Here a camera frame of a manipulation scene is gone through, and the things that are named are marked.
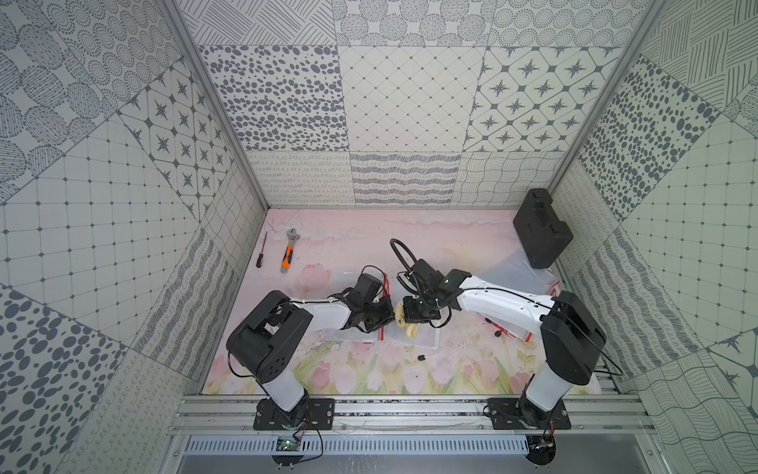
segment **black screwdriver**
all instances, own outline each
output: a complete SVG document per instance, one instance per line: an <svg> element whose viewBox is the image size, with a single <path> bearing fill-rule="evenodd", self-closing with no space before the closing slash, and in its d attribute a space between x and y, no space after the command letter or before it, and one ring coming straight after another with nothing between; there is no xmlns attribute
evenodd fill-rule
<svg viewBox="0 0 758 474"><path fill-rule="evenodd" d="M263 245L261 245L261 252L258 254L258 261L255 263L255 266L258 268L261 268L261 263L263 262L263 248L266 246L267 237L268 232L266 232L266 235L263 236Z"/></svg>

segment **floor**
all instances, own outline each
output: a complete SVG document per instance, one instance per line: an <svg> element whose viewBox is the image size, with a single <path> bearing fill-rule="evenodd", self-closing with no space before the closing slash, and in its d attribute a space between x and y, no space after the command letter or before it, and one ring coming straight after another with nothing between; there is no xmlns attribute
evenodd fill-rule
<svg viewBox="0 0 758 474"><path fill-rule="evenodd" d="M371 264L390 276L390 295L397 303L403 293L394 275L402 266L390 248L390 238L405 242L417 258L442 273L460 268L485 275L513 253L519 259L522 247L512 224L514 216L515 211L508 210L270 210L202 393L263 393L251 378L230 373L225 344L269 291L321 299L352 286L363 265ZM296 228L301 238L290 271L281 274L290 228ZM263 265L256 268L266 232ZM453 312L451 322L439 330L437 349L419 346L422 341L398 341L402 332L393 326L387 326L384 339L373 344L335 341L335 334L327 331L307 334L290 368L311 394L518 394L545 360L538 338L522 342L495 337L496 329L475 313ZM433 336L433 331L420 332L418 339L432 337L427 342L434 346ZM422 354L426 360L419 361ZM593 380L570 393L601 391Z"/></svg>

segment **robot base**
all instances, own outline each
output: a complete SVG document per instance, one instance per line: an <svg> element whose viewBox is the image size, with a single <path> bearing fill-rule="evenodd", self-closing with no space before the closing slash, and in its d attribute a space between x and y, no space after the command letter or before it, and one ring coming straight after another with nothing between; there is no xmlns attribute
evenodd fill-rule
<svg viewBox="0 0 758 474"><path fill-rule="evenodd" d="M271 398L259 401L256 412L255 421L252 424L256 430L279 432L292 431L297 428L297 426L289 424L288 418ZM305 413L309 414L309 428L329 430L334 421L334 399L310 398Z"/></svg>
<svg viewBox="0 0 758 474"><path fill-rule="evenodd" d="M492 429L544 429L530 425L524 420L521 410L518 407L518 398L488 398L487 405L490 408L489 413L485 415L492 420ZM571 420L566 412L563 400L559 401L550 417L555 429L571 429Z"/></svg>

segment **patterned tile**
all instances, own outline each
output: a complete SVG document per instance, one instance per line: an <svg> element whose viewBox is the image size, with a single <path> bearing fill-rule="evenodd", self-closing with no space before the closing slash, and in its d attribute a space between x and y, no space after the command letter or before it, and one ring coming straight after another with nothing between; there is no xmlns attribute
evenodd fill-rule
<svg viewBox="0 0 758 474"><path fill-rule="evenodd" d="M227 179L208 206L201 226L212 234L213 242L238 275L245 274L265 216L266 210L253 193L245 171L232 159Z"/></svg>
<svg viewBox="0 0 758 474"><path fill-rule="evenodd" d="M2 202L112 113L60 36L38 23L33 8L8 5L0 12Z"/></svg>
<svg viewBox="0 0 758 474"><path fill-rule="evenodd" d="M564 152L620 48L487 48L464 147Z"/></svg>
<svg viewBox="0 0 758 474"><path fill-rule="evenodd" d="M180 56L153 0L50 0L43 8L52 27L115 108Z"/></svg>
<svg viewBox="0 0 758 474"><path fill-rule="evenodd" d="M15 472L54 472L127 348L4 285L0 301L0 344L10 350L0 365L2 461Z"/></svg>
<svg viewBox="0 0 758 474"><path fill-rule="evenodd" d="M347 150L340 64L328 46L205 46L246 151Z"/></svg>
<svg viewBox="0 0 758 474"><path fill-rule="evenodd" d="M708 348L713 362L719 366L753 418L758 418L757 338L758 328L753 328Z"/></svg>
<svg viewBox="0 0 758 474"><path fill-rule="evenodd" d="M624 46L648 0L500 0L488 44Z"/></svg>
<svg viewBox="0 0 758 474"><path fill-rule="evenodd" d="M476 48L340 47L351 151L460 152Z"/></svg>
<svg viewBox="0 0 758 474"><path fill-rule="evenodd" d="M566 276L571 278L619 226L619 222L579 162L571 163L553 193L553 209L574 234L574 239L560 256Z"/></svg>
<svg viewBox="0 0 758 474"><path fill-rule="evenodd" d="M183 58L117 113L198 221L226 177L232 152Z"/></svg>
<svg viewBox="0 0 758 474"><path fill-rule="evenodd" d="M199 380L224 329L238 282L211 236L199 228L132 349Z"/></svg>
<svg viewBox="0 0 758 474"><path fill-rule="evenodd" d="M338 45L484 46L497 0L332 0Z"/></svg>
<svg viewBox="0 0 758 474"><path fill-rule="evenodd" d="M354 206L348 152L255 152L247 159L272 206Z"/></svg>
<svg viewBox="0 0 758 474"><path fill-rule="evenodd" d="M461 155L350 153L356 204L446 206Z"/></svg>
<svg viewBox="0 0 758 474"><path fill-rule="evenodd" d="M758 73L758 9L746 0L674 0L642 54L722 109Z"/></svg>
<svg viewBox="0 0 758 474"><path fill-rule="evenodd" d="M57 472L149 472L182 395L195 393L196 387L193 380L128 350Z"/></svg>
<svg viewBox="0 0 758 474"><path fill-rule="evenodd" d="M758 136L758 74L726 106L724 115Z"/></svg>
<svg viewBox="0 0 758 474"><path fill-rule="evenodd" d="M666 71L640 56L579 160L613 214L623 220L697 142L717 114Z"/></svg>
<svg viewBox="0 0 758 474"><path fill-rule="evenodd" d="M546 187L561 152L464 152L452 206L520 206L527 191Z"/></svg>
<svg viewBox="0 0 758 474"><path fill-rule="evenodd" d="M756 161L722 115L623 224L705 344L758 327Z"/></svg>
<svg viewBox="0 0 758 474"><path fill-rule="evenodd" d="M198 45L333 45L330 0L181 0Z"/></svg>
<svg viewBox="0 0 758 474"><path fill-rule="evenodd" d="M620 227L572 281L605 328L606 350L624 369L623 378L703 348Z"/></svg>
<svg viewBox="0 0 758 474"><path fill-rule="evenodd" d="M708 352L634 378L677 472L754 472L758 423Z"/></svg>
<svg viewBox="0 0 758 474"><path fill-rule="evenodd" d="M0 278L125 343L199 225L116 116L0 214Z"/></svg>

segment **wrench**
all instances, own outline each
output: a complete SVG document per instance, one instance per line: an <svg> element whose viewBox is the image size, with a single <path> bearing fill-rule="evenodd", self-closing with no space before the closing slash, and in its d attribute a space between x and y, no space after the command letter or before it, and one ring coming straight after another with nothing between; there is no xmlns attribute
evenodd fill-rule
<svg viewBox="0 0 758 474"><path fill-rule="evenodd" d="M290 242L287 244L287 250L284 251L284 258L282 259L282 266L279 269L282 273L287 273L287 270L290 269L290 264L292 263L292 251L295 246L295 242L300 238L300 236L295 231L295 228L291 228L287 231L287 236L290 238Z"/></svg>

